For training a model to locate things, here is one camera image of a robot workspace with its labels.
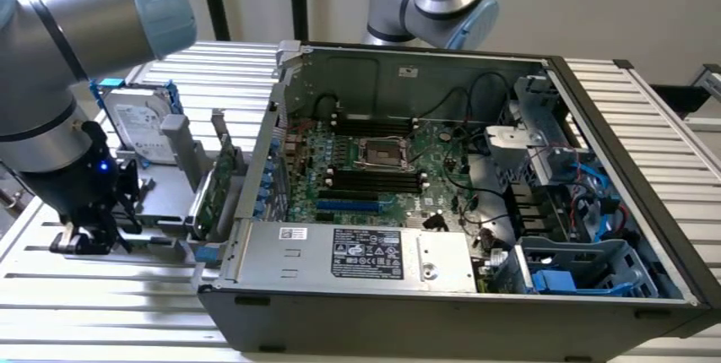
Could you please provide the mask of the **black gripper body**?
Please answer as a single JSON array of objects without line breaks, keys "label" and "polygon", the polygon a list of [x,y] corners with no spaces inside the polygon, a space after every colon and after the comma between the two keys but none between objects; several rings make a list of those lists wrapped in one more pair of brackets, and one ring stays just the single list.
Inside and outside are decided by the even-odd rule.
[{"label": "black gripper body", "polygon": [[19,172],[25,185],[58,213],[62,223],[86,230],[117,230],[112,208],[117,203],[118,167],[106,145],[100,125],[81,125],[89,148],[82,156],[58,170]]}]

